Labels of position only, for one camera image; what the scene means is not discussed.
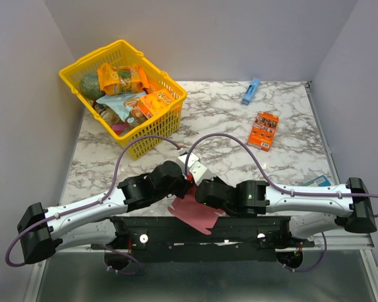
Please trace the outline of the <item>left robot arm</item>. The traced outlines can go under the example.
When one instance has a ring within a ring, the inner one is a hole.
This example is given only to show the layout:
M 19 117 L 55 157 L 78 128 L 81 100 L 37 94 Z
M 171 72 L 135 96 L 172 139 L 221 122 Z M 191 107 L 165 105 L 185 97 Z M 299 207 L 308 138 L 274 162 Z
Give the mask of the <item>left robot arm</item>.
M 64 236 L 79 227 L 146 208 L 169 195 L 182 198 L 192 186 L 182 168 L 167 160 L 150 173 L 126 178 L 110 193 L 46 210 L 41 203 L 31 204 L 17 225 L 24 263 L 35 264 L 53 256 L 66 242 Z

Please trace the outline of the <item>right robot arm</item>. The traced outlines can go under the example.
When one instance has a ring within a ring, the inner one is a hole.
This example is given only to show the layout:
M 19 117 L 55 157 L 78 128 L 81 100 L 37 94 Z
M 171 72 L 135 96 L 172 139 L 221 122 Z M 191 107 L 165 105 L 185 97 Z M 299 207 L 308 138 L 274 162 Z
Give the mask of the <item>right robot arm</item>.
M 243 181 L 232 187 L 204 179 L 195 200 L 236 217 L 298 211 L 299 216 L 277 231 L 278 241 L 286 247 L 299 239 L 338 228 L 349 233 L 377 231 L 368 191 L 363 180 L 356 177 L 326 187 L 285 186 L 266 181 Z

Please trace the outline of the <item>pink paper box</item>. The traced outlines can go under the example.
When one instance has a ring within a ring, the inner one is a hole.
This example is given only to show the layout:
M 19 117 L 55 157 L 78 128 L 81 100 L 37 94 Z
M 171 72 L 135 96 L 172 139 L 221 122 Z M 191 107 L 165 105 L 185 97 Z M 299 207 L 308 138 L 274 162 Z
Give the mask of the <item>pink paper box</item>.
M 171 206 L 168 206 L 168 211 L 200 233 L 211 235 L 211 229 L 217 223 L 218 218 L 225 215 L 225 212 L 196 202 L 196 191 L 197 187 L 193 186 L 187 191 L 184 198 L 176 197 Z

